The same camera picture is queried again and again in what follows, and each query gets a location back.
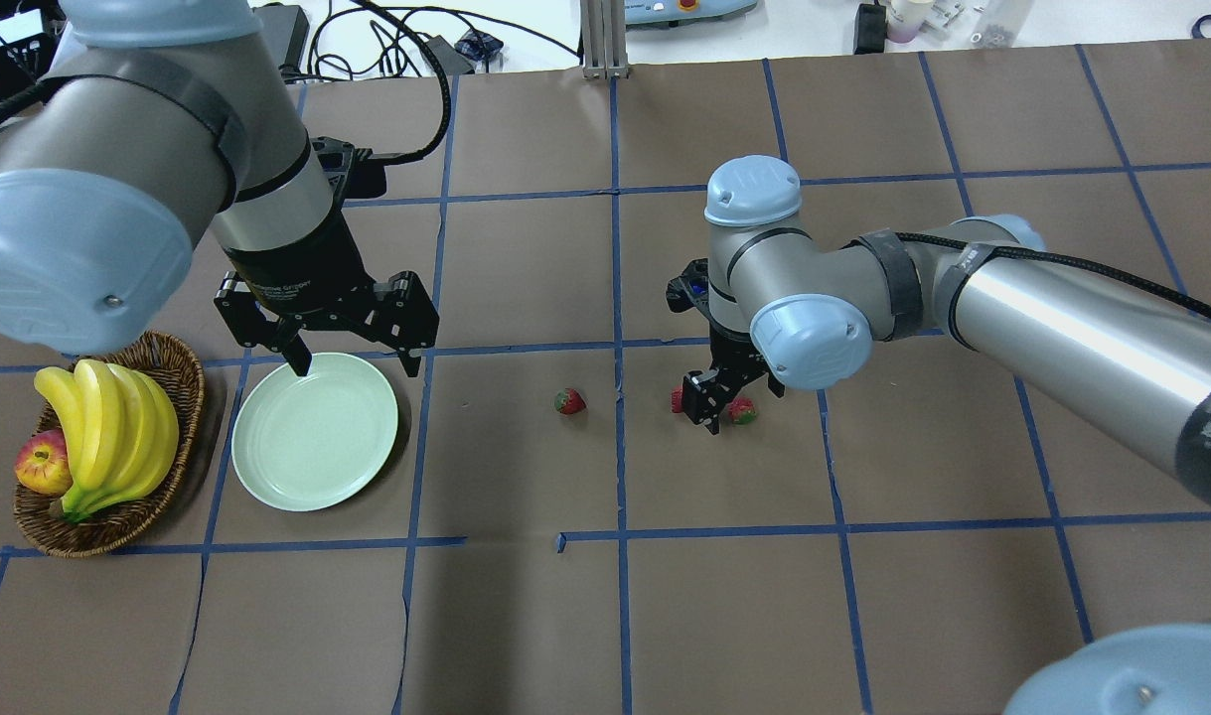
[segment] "bunch of bananas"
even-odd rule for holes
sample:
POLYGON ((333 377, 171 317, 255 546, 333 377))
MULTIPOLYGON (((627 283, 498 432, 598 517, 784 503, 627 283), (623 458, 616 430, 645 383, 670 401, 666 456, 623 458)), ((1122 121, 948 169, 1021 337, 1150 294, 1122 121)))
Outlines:
POLYGON ((172 470, 177 410, 149 376, 85 359, 74 374, 45 367, 34 384, 65 434, 74 484, 62 494, 62 513, 70 524, 111 503, 145 497, 172 470))

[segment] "plate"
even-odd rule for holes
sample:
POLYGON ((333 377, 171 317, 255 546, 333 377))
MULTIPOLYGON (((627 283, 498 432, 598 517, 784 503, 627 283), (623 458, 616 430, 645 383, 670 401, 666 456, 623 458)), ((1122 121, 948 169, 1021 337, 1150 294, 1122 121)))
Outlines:
POLYGON ((384 465, 397 435, 397 397, 373 364, 318 353, 309 376, 281 366, 252 389, 234 421, 239 481, 283 511, 345 502, 384 465))

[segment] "light blue joint cap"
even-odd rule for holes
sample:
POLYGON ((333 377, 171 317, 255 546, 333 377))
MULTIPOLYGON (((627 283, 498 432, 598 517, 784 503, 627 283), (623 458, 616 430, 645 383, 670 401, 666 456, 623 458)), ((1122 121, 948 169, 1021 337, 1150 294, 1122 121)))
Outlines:
POLYGON ((869 322, 832 294, 788 294, 751 318, 751 343, 773 374, 794 389, 825 389, 869 359, 869 322))
POLYGON ((0 175, 0 333, 59 353, 137 339, 191 268, 185 228, 145 191, 68 168, 0 175))
POLYGON ((1028 222, 1025 221, 1025 218, 1017 217, 1014 213, 994 213, 992 217, 959 218, 959 221, 954 223, 963 222, 994 223, 995 227, 999 227, 1004 231, 1009 233, 1010 236, 1015 239, 1015 242, 1023 245, 1025 248, 1032 248, 1038 252, 1046 250, 1046 241, 1043 240, 1043 236, 1038 234, 1037 230, 1033 230, 1033 227, 1028 225, 1028 222))
POLYGON ((1126 630, 1027 680, 1005 715, 1211 715, 1211 624, 1126 630))
POLYGON ((773 156, 721 164, 706 182, 706 221, 721 227, 781 222, 799 211, 799 175, 773 156))
POLYGON ((88 47, 177 47, 260 32, 247 0, 62 0, 88 47))

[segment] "wicker basket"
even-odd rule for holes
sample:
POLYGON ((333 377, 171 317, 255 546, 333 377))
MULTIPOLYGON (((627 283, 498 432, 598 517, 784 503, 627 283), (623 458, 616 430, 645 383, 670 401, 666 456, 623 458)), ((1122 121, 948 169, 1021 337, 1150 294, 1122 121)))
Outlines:
MULTIPOLYGON (((145 498, 102 509, 79 525, 51 516, 52 497, 33 492, 23 485, 16 486, 13 520, 27 540, 50 556, 97 556, 140 536, 172 503, 185 475, 186 461, 195 447, 200 414, 203 411, 205 384, 203 367, 188 344, 170 334, 147 331, 128 348, 97 358, 145 372, 168 394, 179 422, 177 458, 155 492, 145 498)), ((69 367, 71 371, 74 368, 75 364, 69 367)), ((53 427, 59 427, 57 416, 52 412, 52 406, 45 405, 36 424, 36 434, 53 427)))

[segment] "black power adapter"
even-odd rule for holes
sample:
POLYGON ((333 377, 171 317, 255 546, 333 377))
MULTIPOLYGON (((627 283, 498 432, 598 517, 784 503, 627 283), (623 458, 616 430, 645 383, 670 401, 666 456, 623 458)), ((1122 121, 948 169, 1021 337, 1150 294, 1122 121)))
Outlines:
POLYGON ((888 39, 888 8, 882 5, 863 2, 856 8, 856 24, 854 27, 854 40, 851 40, 851 53, 872 55, 883 51, 883 42, 888 39))

